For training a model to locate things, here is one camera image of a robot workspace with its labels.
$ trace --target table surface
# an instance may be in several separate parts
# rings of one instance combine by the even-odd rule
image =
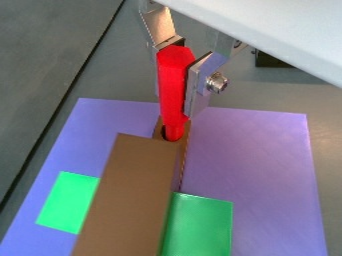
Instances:
[[[158,0],[342,87],[340,0]]]
[[[0,231],[15,216],[79,97],[157,102],[154,69],[138,23],[138,3],[127,0],[106,39],[78,80],[2,214]],[[178,34],[197,56],[207,52],[207,27],[174,12]],[[231,79],[211,106],[305,113],[318,180],[329,255],[342,255],[342,90],[300,69],[255,68],[253,48],[223,67]]]

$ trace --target light green square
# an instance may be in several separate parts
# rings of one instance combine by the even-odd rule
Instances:
[[[60,172],[36,224],[79,234],[99,180],[91,176]]]

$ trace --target gray floor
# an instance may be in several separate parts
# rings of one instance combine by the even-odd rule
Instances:
[[[127,0],[47,133],[0,218],[3,234],[78,98],[157,102],[154,71],[135,6],[137,1]],[[199,56],[207,50],[206,26],[178,14],[175,21],[179,34]],[[251,48],[225,66],[231,86],[223,95],[213,97],[211,106],[308,114],[329,255],[342,256],[342,90],[297,69],[257,69],[250,52]]]
[[[0,2],[0,203],[120,3]]]

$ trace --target metal bracket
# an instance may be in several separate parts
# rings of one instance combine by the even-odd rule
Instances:
[[[229,85],[229,79],[217,72],[227,60],[219,53],[209,52],[189,68],[183,113],[190,118],[209,106],[211,91],[219,93]]]

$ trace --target brown cardboard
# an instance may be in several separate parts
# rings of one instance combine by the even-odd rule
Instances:
[[[175,143],[118,135],[74,256],[157,255],[178,155]]]
[[[179,185],[178,188],[174,190],[175,192],[179,191],[181,189],[181,185],[182,185],[182,176],[183,176],[183,169],[185,169],[185,164],[186,164],[186,155],[187,155],[187,143],[189,143],[189,137],[190,137],[190,128],[191,128],[191,120],[189,120],[185,124],[185,134],[183,137],[173,143],[178,143],[179,144],[179,155],[181,155],[181,176],[179,176]],[[163,120],[162,117],[159,116],[158,121],[157,121],[157,125],[155,125],[155,130],[154,130],[154,134],[153,134],[153,138],[158,139],[158,140],[163,140],[165,136],[163,136]]]

